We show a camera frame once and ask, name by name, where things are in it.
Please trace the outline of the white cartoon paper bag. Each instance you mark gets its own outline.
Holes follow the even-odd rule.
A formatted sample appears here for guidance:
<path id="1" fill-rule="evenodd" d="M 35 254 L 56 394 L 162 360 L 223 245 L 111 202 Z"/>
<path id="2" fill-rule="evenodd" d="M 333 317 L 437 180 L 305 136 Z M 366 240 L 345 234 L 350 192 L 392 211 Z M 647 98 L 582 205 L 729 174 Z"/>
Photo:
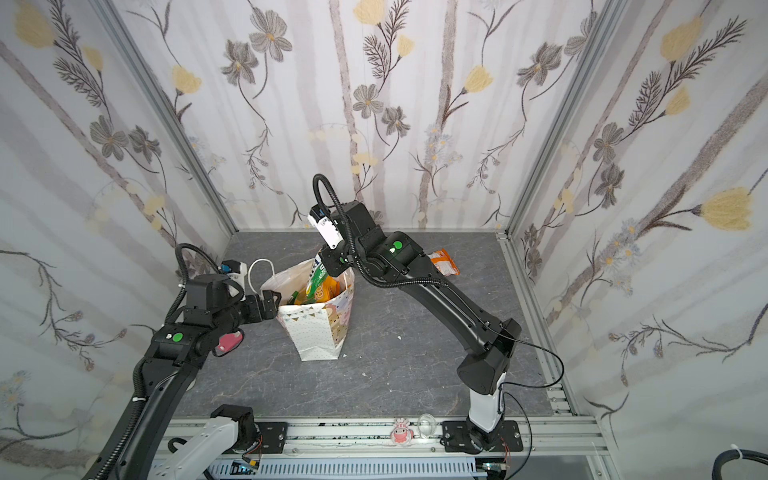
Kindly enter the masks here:
<path id="1" fill-rule="evenodd" d="M 343 290 L 327 302 L 294 305 L 297 293 L 308 282 L 313 260 L 273 274 L 259 289 L 282 295 L 277 320 L 287 331 L 302 361 L 336 360 L 341 356 L 350 325 L 355 277 L 348 270 L 335 278 Z"/>

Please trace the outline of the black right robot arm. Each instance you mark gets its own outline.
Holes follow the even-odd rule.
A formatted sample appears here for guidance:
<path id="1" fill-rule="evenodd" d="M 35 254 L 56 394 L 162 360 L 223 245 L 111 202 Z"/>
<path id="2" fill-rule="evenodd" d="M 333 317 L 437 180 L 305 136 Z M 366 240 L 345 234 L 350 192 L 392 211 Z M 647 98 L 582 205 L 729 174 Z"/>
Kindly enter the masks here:
<path id="1" fill-rule="evenodd" d="M 504 397 L 511 381 L 506 373 L 514 350 L 524 345 L 522 328 L 487 312 L 434 265 L 408 234 L 383 232 L 364 204 L 343 203 L 329 179 L 312 179 L 316 204 L 310 221 L 325 241 L 320 259 L 327 272 L 339 277 L 356 270 L 372 286 L 398 289 L 426 308 L 460 342 L 466 356 L 457 368 L 470 393 L 463 421 L 442 426 L 441 443 L 448 452 L 476 455 L 498 449 L 519 451 L 514 430 L 505 418 Z"/>

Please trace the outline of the green yellow candy packet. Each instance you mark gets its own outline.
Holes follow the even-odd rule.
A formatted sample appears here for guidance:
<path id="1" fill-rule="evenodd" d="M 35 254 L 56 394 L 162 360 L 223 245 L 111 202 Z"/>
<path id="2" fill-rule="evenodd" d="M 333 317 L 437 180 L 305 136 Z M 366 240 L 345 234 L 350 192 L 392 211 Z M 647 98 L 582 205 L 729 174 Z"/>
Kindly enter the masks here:
<path id="1" fill-rule="evenodd" d="M 327 277 L 327 270 L 320 258 L 320 255 L 317 254 L 313 260 L 309 279 L 304 290 L 306 301 L 310 303 L 322 301 L 324 295 L 323 285 Z"/>

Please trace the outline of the yellow mango snack bag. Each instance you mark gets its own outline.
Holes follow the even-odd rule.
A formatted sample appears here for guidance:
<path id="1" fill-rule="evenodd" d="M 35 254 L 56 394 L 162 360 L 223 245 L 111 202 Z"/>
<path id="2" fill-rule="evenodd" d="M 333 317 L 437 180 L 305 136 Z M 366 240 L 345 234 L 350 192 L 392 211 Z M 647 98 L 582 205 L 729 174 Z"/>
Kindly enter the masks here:
<path id="1" fill-rule="evenodd" d="M 315 303 L 324 303 L 338 296 L 343 290 L 341 283 L 338 280 L 336 280 L 334 277 L 331 277 L 328 275 L 323 285 L 324 295 L 323 295 L 322 301 L 316 301 L 316 302 L 310 303 L 306 301 L 306 295 L 304 293 L 305 287 L 297 293 L 294 299 L 294 305 L 309 305 L 309 304 L 315 304 Z"/>

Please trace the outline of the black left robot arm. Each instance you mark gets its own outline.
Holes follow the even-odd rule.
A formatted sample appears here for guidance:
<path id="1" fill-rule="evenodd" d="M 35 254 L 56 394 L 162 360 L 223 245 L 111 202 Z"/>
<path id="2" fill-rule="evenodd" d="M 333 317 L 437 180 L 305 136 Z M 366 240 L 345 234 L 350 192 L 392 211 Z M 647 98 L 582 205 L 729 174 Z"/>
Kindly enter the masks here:
<path id="1" fill-rule="evenodd" d="M 86 479 L 147 479 L 176 409 L 220 339 L 277 317 L 281 294 L 248 294 L 199 247 L 179 243 L 180 292 L 132 372 L 133 394 Z"/>

